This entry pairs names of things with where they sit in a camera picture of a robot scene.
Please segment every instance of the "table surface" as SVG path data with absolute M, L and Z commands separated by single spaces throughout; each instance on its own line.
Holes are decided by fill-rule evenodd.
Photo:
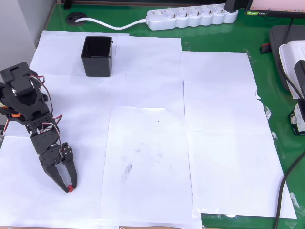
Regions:
M 93 22 L 82 26 L 70 26 L 65 18 L 72 12 L 83 12 L 88 17 L 101 20 L 113 26 L 123 26 L 139 19 L 144 19 L 147 11 L 163 7 L 147 6 L 102 6 L 73 5 L 64 10 L 57 4 L 51 15 L 46 30 L 71 32 L 111 32 L 116 31 Z M 288 114 L 296 104 L 281 85 L 275 61 L 271 53 L 260 54 L 259 47 L 269 42 L 268 31 L 274 25 L 289 24 L 289 19 L 267 21 L 258 16 L 246 16 L 240 10 L 233 24 L 209 25 L 172 30 L 152 31 L 145 24 L 135 25 L 120 33 L 129 33 L 138 37 L 181 38 L 183 51 L 201 52 L 245 52 L 248 54 L 258 87 L 258 95 L 262 98 L 272 115 L 269 119 L 271 131 L 278 139 L 274 140 L 279 159 L 285 173 L 290 165 L 305 150 L 305 137 L 295 136 L 288 122 Z M 305 24 L 305 20 L 297 19 L 294 24 Z M 295 195 L 295 212 L 298 219 L 281 219 L 280 229 L 305 228 L 305 160 L 294 169 L 287 179 L 289 192 Z M 274 218 L 248 217 L 202 214 L 202 225 L 214 228 L 273 228 Z

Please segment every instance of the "monitor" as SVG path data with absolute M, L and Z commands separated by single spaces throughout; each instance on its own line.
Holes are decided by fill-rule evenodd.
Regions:
M 305 0 L 250 0 L 247 15 L 305 18 Z

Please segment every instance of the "power outlet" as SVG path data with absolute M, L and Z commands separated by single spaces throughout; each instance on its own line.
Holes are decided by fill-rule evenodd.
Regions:
M 238 10 L 228 13 L 224 10 L 224 5 L 212 4 L 150 10 L 147 12 L 146 24 L 151 30 L 168 30 L 175 27 L 185 28 L 235 22 Z

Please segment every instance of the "black plastic cup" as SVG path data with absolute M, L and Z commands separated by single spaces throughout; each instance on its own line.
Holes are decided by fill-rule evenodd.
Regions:
M 112 65 L 111 43 L 111 37 L 86 37 L 81 53 L 86 76 L 110 76 Z

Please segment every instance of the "red gripper tip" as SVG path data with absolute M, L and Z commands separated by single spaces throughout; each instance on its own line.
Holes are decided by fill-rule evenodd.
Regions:
M 73 186 L 72 185 L 68 185 L 68 190 L 69 190 L 69 192 L 73 192 L 73 190 L 74 190 Z

